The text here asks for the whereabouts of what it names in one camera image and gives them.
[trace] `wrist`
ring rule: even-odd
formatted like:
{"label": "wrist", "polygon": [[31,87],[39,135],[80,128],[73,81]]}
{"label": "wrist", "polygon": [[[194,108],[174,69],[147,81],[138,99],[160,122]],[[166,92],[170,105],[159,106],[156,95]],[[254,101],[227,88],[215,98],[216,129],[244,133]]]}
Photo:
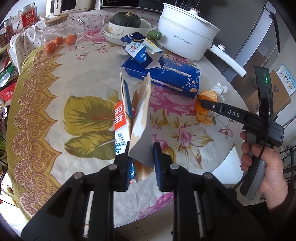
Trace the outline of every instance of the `wrist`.
{"label": "wrist", "polygon": [[288,194],[288,184],[284,178],[279,180],[277,184],[270,185],[268,190],[263,192],[266,199],[268,210],[274,209],[281,205]]}

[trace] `gray handle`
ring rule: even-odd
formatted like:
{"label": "gray handle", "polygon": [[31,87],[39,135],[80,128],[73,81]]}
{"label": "gray handle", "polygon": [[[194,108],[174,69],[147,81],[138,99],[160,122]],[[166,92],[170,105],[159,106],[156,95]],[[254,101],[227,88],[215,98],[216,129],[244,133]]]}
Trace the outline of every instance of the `gray handle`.
{"label": "gray handle", "polygon": [[[247,142],[252,149],[253,144],[256,143],[256,136],[252,133],[247,133]],[[244,176],[246,175],[246,177],[239,190],[247,199],[254,200],[265,175],[266,163],[263,159],[258,161],[257,157],[253,155],[252,150],[250,150],[248,155],[252,157],[253,163],[249,167],[249,170],[244,172]]]}

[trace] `wooden lid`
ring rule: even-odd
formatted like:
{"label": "wooden lid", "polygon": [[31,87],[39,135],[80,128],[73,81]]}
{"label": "wooden lid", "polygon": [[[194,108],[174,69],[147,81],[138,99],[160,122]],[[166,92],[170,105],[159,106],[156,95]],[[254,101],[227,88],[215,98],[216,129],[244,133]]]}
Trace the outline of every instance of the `wooden lid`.
{"label": "wooden lid", "polygon": [[61,21],[68,19],[68,17],[69,17],[69,14],[60,14],[52,19],[47,20],[45,22],[45,25],[59,23]]}

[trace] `electric cooking pot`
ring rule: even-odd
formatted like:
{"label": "electric cooking pot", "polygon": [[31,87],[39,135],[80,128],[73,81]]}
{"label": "electric cooking pot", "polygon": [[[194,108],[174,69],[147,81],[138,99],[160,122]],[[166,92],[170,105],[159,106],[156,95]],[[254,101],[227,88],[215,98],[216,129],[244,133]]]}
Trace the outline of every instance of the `electric cooking pot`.
{"label": "electric cooking pot", "polygon": [[157,42],[171,52],[191,60],[200,60],[207,49],[212,51],[240,76],[246,71],[233,58],[226,54],[222,45],[215,46],[212,41],[220,32],[216,26],[201,18],[199,11],[164,3],[164,9],[158,23],[158,31],[162,38]]}

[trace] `finger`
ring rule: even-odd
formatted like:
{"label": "finger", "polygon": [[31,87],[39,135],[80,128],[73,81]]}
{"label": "finger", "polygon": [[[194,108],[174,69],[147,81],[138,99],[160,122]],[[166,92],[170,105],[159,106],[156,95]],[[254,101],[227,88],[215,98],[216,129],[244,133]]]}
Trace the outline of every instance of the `finger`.
{"label": "finger", "polygon": [[247,166],[247,167],[249,167],[249,166],[251,166],[252,165],[252,158],[250,158],[250,156],[249,155],[247,155],[247,154],[243,154],[242,155],[242,163],[245,165],[245,166]]}
{"label": "finger", "polygon": [[243,163],[241,163],[241,170],[243,172],[247,171],[249,169],[249,167],[247,167],[246,165],[244,165]]}
{"label": "finger", "polygon": [[[258,144],[254,144],[252,146],[252,153],[258,157],[260,152],[262,150],[262,146]],[[278,167],[282,166],[281,157],[279,156],[279,153],[274,148],[265,147],[264,152],[261,156],[261,158],[266,162],[267,165],[270,167]]]}
{"label": "finger", "polygon": [[251,150],[249,143],[247,143],[246,141],[242,144],[241,149],[246,154],[248,154]]}
{"label": "finger", "polygon": [[239,136],[240,136],[244,141],[247,140],[247,132],[246,132],[246,131],[241,132]]}

